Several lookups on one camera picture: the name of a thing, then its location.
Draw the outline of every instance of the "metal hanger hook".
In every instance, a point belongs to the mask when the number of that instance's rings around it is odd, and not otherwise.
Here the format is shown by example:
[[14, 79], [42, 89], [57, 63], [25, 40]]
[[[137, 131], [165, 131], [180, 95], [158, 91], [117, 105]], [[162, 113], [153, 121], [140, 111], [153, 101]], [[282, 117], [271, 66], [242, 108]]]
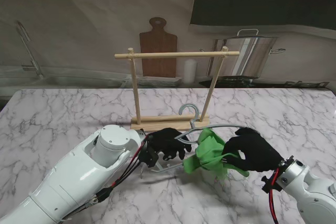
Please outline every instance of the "metal hanger hook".
[[184, 104], [180, 107], [179, 109], [179, 115], [182, 115], [182, 112], [183, 110], [186, 108], [186, 107], [192, 107], [194, 110], [195, 110], [195, 117], [193, 119], [190, 120], [190, 125], [191, 125], [191, 128], [194, 129], [195, 128], [195, 122], [198, 120], [198, 117], [199, 117], [199, 110], [198, 110], [198, 107], [192, 103], [187, 103], [187, 104]]

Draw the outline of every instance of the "stainless steel pot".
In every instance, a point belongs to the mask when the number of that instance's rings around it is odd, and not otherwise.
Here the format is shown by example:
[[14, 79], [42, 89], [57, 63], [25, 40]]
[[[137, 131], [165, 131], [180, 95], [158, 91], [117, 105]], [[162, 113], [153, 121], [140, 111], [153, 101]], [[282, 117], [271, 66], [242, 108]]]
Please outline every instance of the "stainless steel pot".
[[[240, 36], [241, 31], [253, 30], [253, 36]], [[258, 29], [239, 30], [236, 37], [215, 40], [214, 51], [220, 51], [227, 46], [230, 51], [240, 51], [239, 56], [227, 57], [220, 71], [220, 76], [245, 76], [251, 79], [260, 77], [266, 60], [270, 54], [279, 54], [285, 49], [272, 50], [277, 37], [258, 36]], [[212, 76], [212, 66], [217, 64], [218, 59], [209, 60], [207, 76]]]

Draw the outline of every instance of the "green towel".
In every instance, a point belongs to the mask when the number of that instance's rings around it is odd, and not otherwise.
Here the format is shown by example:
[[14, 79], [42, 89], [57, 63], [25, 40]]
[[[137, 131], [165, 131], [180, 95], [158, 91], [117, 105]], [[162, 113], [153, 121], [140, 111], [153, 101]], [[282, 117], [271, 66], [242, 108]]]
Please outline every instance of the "green towel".
[[188, 174], [202, 167], [206, 170], [212, 170], [219, 178], [225, 178], [228, 169], [234, 169], [248, 177], [249, 172], [243, 171], [236, 166], [225, 164], [222, 158], [227, 155], [239, 157], [238, 152], [222, 155], [225, 142], [211, 129], [205, 128], [198, 137], [198, 147], [196, 154], [183, 161], [184, 171]]

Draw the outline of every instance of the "wooden drying rack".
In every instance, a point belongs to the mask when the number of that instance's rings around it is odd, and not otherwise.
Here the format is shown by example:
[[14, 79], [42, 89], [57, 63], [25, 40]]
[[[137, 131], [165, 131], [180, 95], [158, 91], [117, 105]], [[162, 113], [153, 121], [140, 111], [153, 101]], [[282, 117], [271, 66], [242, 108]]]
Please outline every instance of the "wooden drying rack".
[[172, 127], [180, 131], [186, 131], [190, 129], [189, 120], [194, 118], [194, 115], [166, 115], [166, 116], [143, 116], [140, 115], [139, 93], [138, 84], [136, 81], [135, 72], [135, 59], [144, 58], [183, 58], [183, 57], [220, 57], [220, 60], [216, 66], [216, 70], [209, 88], [208, 95], [205, 100], [202, 115], [199, 120], [195, 122], [196, 127], [202, 127], [209, 125], [209, 116], [206, 115], [206, 110], [209, 106], [212, 93], [214, 91], [219, 72], [222, 68], [223, 61], [227, 56], [239, 56], [239, 51], [229, 51], [227, 47], [222, 47], [218, 52], [151, 52], [135, 54], [133, 48], [128, 49], [128, 54], [115, 54], [116, 59], [128, 59], [131, 64], [133, 93], [135, 101], [135, 112], [137, 116], [131, 120], [131, 129], [145, 131], [158, 131], [167, 127]]

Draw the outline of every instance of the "wooden dowel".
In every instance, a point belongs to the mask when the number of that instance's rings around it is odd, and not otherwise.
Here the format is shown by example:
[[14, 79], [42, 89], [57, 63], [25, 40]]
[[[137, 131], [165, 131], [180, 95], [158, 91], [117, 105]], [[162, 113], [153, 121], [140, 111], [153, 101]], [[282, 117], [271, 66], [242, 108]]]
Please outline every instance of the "wooden dowel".
[[143, 116], [141, 122], [159, 122], [159, 121], [189, 121], [195, 117], [194, 114], [190, 115], [153, 115], [153, 116]]
[[[128, 49], [129, 54], [133, 54], [133, 48]], [[133, 84], [133, 93], [134, 93], [134, 102], [135, 102], [135, 113], [137, 114], [136, 122], [137, 124], [141, 124], [141, 116], [140, 116], [140, 104], [139, 104], [139, 93], [138, 93], [138, 83], [136, 81], [136, 71], [135, 71], [135, 62], [134, 59], [130, 59], [131, 62], [131, 73], [132, 73], [132, 84]]]
[[[228, 50], [229, 49], [227, 47], [223, 47], [222, 48], [223, 52], [227, 52]], [[219, 59], [219, 63], [217, 64], [215, 74], [212, 77], [212, 82], [211, 82], [211, 85], [210, 85], [210, 88], [209, 88], [208, 96], [206, 97], [206, 100], [205, 100], [205, 104], [204, 104], [202, 115], [201, 115], [201, 119], [200, 119], [201, 122], [203, 121], [203, 118], [205, 116], [206, 110], [208, 109], [208, 106], [209, 106], [209, 103], [210, 103], [210, 99], [211, 99], [212, 93], [213, 93], [213, 91], [215, 89], [216, 82], [217, 82], [217, 79], [218, 79], [218, 76], [219, 76], [219, 72], [221, 71], [221, 68], [222, 68], [222, 65], [223, 65], [223, 61], [224, 61], [224, 57], [221, 57]]]
[[150, 59], [150, 58], [183, 58], [183, 57], [216, 57], [239, 56], [239, 51], [218, 52], [149, 52], [141, 54], [115, 54], [116, 59]]

